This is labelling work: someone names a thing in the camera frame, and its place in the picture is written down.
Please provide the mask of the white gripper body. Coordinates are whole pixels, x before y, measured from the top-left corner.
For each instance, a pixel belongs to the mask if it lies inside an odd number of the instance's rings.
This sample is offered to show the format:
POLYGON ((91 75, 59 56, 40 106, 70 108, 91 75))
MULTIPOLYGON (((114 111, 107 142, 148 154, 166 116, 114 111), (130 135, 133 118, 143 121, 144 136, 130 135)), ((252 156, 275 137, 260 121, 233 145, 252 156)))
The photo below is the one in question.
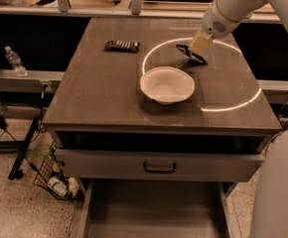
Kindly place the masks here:
POLYGON ((202 19, 202 29, 213 39, 229 35, 240 22, 238 7, 228 1, 215 0, 202 19))

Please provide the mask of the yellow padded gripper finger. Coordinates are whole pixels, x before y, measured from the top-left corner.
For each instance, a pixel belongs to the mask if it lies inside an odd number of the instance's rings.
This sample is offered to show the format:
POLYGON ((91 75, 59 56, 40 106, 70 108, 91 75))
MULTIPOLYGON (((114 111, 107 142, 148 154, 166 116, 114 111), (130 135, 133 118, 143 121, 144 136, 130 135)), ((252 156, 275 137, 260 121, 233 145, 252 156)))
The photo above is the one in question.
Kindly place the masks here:
POLYGON ((193 54, 201 55, 212 46, 212 43, 213 35, 203 29, 198 29, 189 45, 189 51, 193 54))

